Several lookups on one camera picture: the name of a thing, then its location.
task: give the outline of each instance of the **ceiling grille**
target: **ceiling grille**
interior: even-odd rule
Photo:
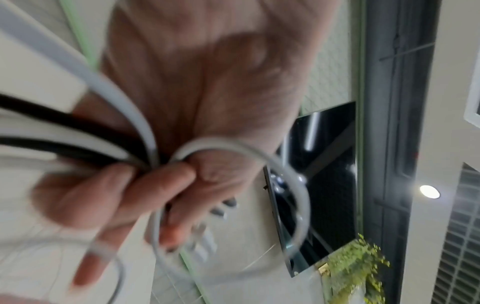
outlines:
[[[480,304],[480,172],[464,164],[431,304]]]

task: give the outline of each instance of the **green strip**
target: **green strip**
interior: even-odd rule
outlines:
[[[195,271],[194,271],[194,268],[192,266],[192,262],[190,262],[190,259],[189,259],[188,255],[185,254],[185,252],[183,250],[180,251],[180,257],[183,260],[183,263],[185,264],[185,267],[188,269],[188,271],[191,274],[194,274]],[[205,304],[212,304],[212,302],[210,302],[209,299],[207,298],[207,293],[205,292],[205,289],[203,288],[203,286],[201,286],[197,282],[195,282],[195,283],[196,283],[196,286],[197,286],[198,290],[200,291],[200,294],[201,294],[202,299],[205,302]]]
[[[68,19],[68,23],[70,24],[71,31],[76,37],[78,41],[78,45],[80,45],[80,49],[83,55],[86,57],[86,61],[88,65],[92,69],[97,68],[97,60],[94,57],[93,48],[89,43],[87,36],[82,27],[82,23],[80,21],[80,17],[78,16],[74,5],[72,4],[72,0],[58,0],[60,2],[61,8],[65,12],[65,16]]]
[[[367,24],[367,2],[360,0],[360,38],[359,38],[359,70],[358,70],[358,102],[356,103],[356,216],[357,232],[364,232],[364,107],[365,107],[365,39]]]

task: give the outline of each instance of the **round ceiling light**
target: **round ceiling light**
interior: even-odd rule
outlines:
[[[429,185],[420,186],[420,192],[431,199],[437,199],[440,197],[440,192],[435,187]]]

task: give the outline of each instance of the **skin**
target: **skin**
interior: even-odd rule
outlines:
[[[100,70],[144,113],[165,154],[205,136],[235,138],[273,153],[298,114],[338,3],[125,1],[112,13]],[[136,135],[94,93],[86,93],[73,114]],[[143,176],[126,164],[86,180],[48,176],[32,195],[35,207],[56,223],[102,227],[98,240],[113,248],[140,215],[170,202],[159,243],[174,248],[213,206],[247,187],[261,166],[234,153],[204,151]],[[105,267],[87,254],[74,286],[96,282]]]

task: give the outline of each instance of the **green foliage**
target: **green foliage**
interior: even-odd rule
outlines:
[[[380,265],[390,266],[377,245],[359,239],[334,252],[328,258],[333,298],[329,304],[345,304],[357,288],[365,284],[367,304],[385,304],[382,282],[378,279]]]

